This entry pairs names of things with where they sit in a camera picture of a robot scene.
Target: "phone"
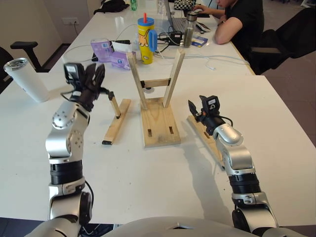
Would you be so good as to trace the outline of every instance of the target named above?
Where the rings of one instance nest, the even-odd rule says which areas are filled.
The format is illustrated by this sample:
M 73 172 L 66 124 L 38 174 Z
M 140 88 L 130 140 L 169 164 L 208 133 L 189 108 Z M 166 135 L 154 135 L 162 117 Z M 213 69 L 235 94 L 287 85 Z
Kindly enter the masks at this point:
M 206 25 L 204 25 L 201 22 L 197 22 L 197 27 L 201 30 L 201 31 L 205 31 L 205 32 L 211 32 L 211 29 L 208 28 Z

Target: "white tumbler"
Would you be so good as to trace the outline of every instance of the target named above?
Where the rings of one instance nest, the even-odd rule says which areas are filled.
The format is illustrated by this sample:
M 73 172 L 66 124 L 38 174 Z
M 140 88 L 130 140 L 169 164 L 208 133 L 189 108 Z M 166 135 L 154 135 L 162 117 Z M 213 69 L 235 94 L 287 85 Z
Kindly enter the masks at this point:
M 17 58 L 7 62 L 3 69 L 36 102 L 49 99 L 48 90 L 26 58 Z

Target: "man's arm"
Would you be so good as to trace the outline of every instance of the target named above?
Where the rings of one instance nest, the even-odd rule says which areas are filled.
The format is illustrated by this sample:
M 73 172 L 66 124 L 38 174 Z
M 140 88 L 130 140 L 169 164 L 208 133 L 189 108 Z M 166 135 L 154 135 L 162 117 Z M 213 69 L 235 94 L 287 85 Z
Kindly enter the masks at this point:
M 225 14 L 225 10 L 208 8 L 207 6 L 204 6 L 204 5 L 195 5 L 193 8 L 193 11 L 195 11 L 196 9 L 202 9 L 202 11 L 199 12 L 200 14 L 213 15 L 218 19 L 221 18 L 221 16 Z
M 242 22 L 236 17 L 230 17 L 222 22 L 216 29 L 215 41 L 217 44 L 229 42 L 235 34 L 242 28 Z

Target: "green bottle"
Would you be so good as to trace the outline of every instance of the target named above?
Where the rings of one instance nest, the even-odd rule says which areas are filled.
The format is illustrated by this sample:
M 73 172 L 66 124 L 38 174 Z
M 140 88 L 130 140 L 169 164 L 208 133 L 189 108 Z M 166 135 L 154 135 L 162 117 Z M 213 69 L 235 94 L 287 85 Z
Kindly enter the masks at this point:
M 137 0 L 130 0 L 130 8 L 132 9 L 132 11 L 137 10 Z

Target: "wooden piece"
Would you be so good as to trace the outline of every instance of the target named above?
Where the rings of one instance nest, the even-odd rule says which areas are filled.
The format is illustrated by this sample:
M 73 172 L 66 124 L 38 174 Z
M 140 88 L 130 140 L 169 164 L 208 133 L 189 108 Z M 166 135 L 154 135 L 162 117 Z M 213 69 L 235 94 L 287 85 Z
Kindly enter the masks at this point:
M 189 124 L 198 134 L 200 139 L 204 142 L 206 147 L 211 152 L 212 156 L 215 156 L 222 167 L 224 167 L 224 161 L 222 154 L 218 151 L 216 147 L 216 143 L 212 136 L 209 136 L 208 133 L 205 131 L 205 126 L 201 122 L 196 122 L 193 115 L 188 116 Z
M 170 99 L 171 99 L 171 96 L 173 93 L 174 86 L 176 85 L 176 82 L 177 82 L 177 78 L 178 78 L 178 75 L 179 75 L 179 72 L 181 69 L 181 65 L 182 65 L 184 56 L 185 56 L 184 50 L 181 48 L 178 49 L 176 56 L 175 56 L 175 59 L 174 59 L 174 64 L 172 66 L 172 70 L 170 73 L 170 79 L 171 79 L 170 85 L 167 86 L 167 89 L 166 89 L 166 92 L 165 92 L 164 98 L 163 98 L 163 106 L 165 108 L 168 107 L 168 105 L 170 103 Z
M 168 86 L 170 83 L 170 78 L 168 79 L 157 79 L 157 80 L 143 80 L 143 88 L 147 87 L 157 87 L 157 86 Z
M 130 99 L 122 100 L 121 104 L 119 105 L 120 117 L 119 118 L 117 118 L 116 116 L 114 117 L 102 141 L 103 145 L 112 145 L 112 143 L 114 142 L 115 138 L 117 137 L 117 134 L 119 133 L 120 126 L 123 123 L 123 120 L 127 113 L 130 102 L 131 102 Z
M 117 100 L 114 96 L 113 96 L 112 100 L 110 100 L 110 103 L 113 107 L 113 110 L 114 110 L 116 117 L 120 117 L 119 105 L 118 105 Z
M 136 83 L 136 87 L 137 87 L 138 94 L 139 94 L 140 101 L 141 101 L 141 106 L 142 106 L 142 108 L 144 110 L 146 110 L 147 109 L 146 98 L 145 98 L 145 95 L 144 95 L 144 92 L 143 92 L 142 85 L 140 83 L 140 79 L 139 79 L 138 71 L 137 71 L 137 68 L 136 68 L 136 63 L 134 61 L 133 53 L 127 53 L 126 56 L 127 56 L 127 59 L 128 59 L 129 67 L 130 67 L 130 69 L 132 71 L 132 74 L 133 74 L 133 77 L 134 77 L 134 80 L 135 80 L 135 83 Z
M 164 108 L 162 101 L 162 97 L 146 99 L 147 110 L 141 108 L 145 147 L 181 143 L 171 106 Z

